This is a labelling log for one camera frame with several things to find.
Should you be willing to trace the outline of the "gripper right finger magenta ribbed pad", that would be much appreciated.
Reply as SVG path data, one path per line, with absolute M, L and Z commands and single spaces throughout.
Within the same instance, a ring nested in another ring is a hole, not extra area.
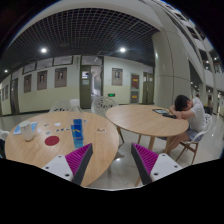
M 150 184 L 182 169 L 167 154 L 156 154 L 136 143 L 131 144 L 131 154 L 138 168 L 143 185 Z

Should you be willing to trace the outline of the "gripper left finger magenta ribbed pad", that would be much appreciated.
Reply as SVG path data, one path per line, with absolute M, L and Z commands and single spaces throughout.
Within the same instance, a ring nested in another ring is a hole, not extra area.
M 56 156 L 43 167 L 43 170 L 73 182 L 76 185 L 81 185 L 92 155 L 92 144 L 87 144 L 66 156 Z

